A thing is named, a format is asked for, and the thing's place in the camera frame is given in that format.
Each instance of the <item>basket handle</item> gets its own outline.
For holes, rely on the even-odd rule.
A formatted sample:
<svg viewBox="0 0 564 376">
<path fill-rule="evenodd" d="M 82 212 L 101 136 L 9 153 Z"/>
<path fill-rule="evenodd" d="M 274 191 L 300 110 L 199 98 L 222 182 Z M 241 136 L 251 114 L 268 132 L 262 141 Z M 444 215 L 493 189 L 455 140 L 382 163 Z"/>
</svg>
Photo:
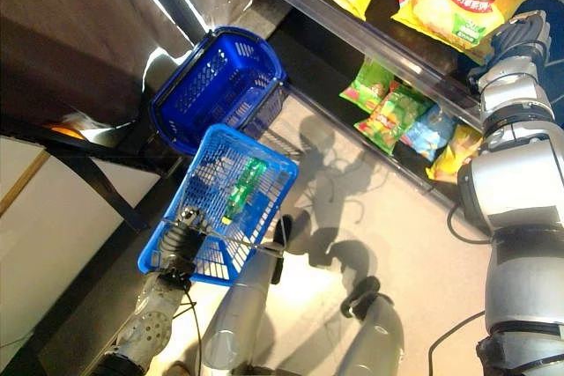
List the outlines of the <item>basket handle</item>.
<svg viewBox="0 0 564 376">
<path fill-rule="evenodd" d="M 271 88 L 269 89 L 269 91 L 264 95 L 264 97 L 256 105 L 255 109 L 249 114 L 249 116 L 247 116 L 245 118 L 245 120 L 242 122 L 242 124 L 239 125 L 239 128 L 241 129 L 241 131 L 243 131 L 245 129 L 245 127 L 247 127 L 247 125 L 249 125 L 249 123 L 252 122 L 252 120 L 255 118 L 256 114 L 258 114 L 258 112 L 263 108 L 264 104 L 269 100 L 269 98 L 271 96 L 274 95 L 274 92 L 276 92 L 276 90 L 278 88 L 282 88 L 283 86 L 284 86 L 283 81 L 280 81 L 276 78 L 272 80 Z"/>
</svg>

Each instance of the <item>wall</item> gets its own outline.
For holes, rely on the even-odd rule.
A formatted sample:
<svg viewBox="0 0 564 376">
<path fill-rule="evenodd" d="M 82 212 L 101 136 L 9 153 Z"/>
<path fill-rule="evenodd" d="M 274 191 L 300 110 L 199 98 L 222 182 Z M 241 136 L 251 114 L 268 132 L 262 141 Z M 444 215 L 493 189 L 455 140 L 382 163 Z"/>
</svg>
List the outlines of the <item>wall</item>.
<svg viewBox="0 0 564 376">
<path fill-rule="evenodd" d="M 39 151 L 0 137 L 2 196 Z M 96 163 L 133 206 L 159 178 Z M 121 222 L 114 209 L 55 158 L 47 160 L 0 217 L 0 371 Z"/>
</svg>

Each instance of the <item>green bottle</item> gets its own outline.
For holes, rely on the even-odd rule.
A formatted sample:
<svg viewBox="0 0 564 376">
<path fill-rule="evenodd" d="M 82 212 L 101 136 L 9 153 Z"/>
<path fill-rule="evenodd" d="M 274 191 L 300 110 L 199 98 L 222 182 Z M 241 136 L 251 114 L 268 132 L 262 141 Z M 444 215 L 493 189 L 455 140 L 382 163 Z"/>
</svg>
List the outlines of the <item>green bottle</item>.
<svg viewBox="0 0 564 376">
<path fill-rule="evenodd" d="M 229 225 L 235 216 L 241 213 L 245 202 L 255 189 L 258 180 L 267 167 L 268 165 L 264 160 L 257 158 L 251 158 L 247 162 L 241 176 L 235 182 L 231 195 L 227 199 L 227 207 L 221 218 L 221 223 Z"/>
</svg>

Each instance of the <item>blue plastic basket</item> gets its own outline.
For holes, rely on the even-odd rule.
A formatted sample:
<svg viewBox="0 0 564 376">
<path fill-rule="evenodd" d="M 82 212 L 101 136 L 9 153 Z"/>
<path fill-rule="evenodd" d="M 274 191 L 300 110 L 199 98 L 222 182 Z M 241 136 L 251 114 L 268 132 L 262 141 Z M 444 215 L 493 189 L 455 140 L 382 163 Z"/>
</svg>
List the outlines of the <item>blue plastic basket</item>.
<svg viewBox="0 0 564 376">
<path fill-rule="evenodd" d="M 258 138 L 282 109 L 286 73 L 256 34 L 223 26 L 209 32 L 160 88 L 149 107 L 160 136 L 194 154 L 213 123 Z"/>
<path fill-rule="evenodd" d="M 221 218 L 227 199 L 251 158 L 263 160 L 268 167 L 242 212 L 230 225 L 224 225 Z M 231 240 L 259 244 L 297 175 L 298 167 L 290 159 L 225 124 L 212 125 L 163 217 L 174 221 L 181 207 L 197 207 L 205 212 L 214 232 L 230 239 L 205 238 L 194 260 L 196 272 L 191 280 L 230 285 L 254 252 Z M 160 237 L 169 225 L 160 222 L 141 252 L 137 265 L 142 272 L 158 268 Z"/>
</svg>

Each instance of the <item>green snack bag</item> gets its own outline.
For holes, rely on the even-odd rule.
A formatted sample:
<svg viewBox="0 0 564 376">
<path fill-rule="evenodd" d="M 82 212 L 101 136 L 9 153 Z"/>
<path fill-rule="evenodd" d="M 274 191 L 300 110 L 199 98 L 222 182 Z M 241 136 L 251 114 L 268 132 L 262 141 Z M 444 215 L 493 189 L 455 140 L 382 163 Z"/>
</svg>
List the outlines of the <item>green snack bag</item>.
<svg viewBox="0 0 564 376">
<path fill-rule="evenodd" d="M 431 100 L 400 85 L 382 100 L 368 119 L 358 122 L 354 127 L 391 154 L 397 140 L 431 105 Z"/>
<path fill-rule="evenodd" d="M 268 165 L 264 160 L 251 158 L 245 165 L 241 176 L 235 182 L 231 195 L 227 199 L 226 211 L 221 218 L 221 223 L 229 225 L 233 219 L 242 212 L 245 202 L 256 187 L 258 180 Z"/>
<path fill-rule="evenodd" d="M 365 57 L 356 78 L 339 94 L 339 97 L 351 101 L 370 113 L 384 98 L 393 79 L 394 74 L 369 57 Z"/>
</svg>

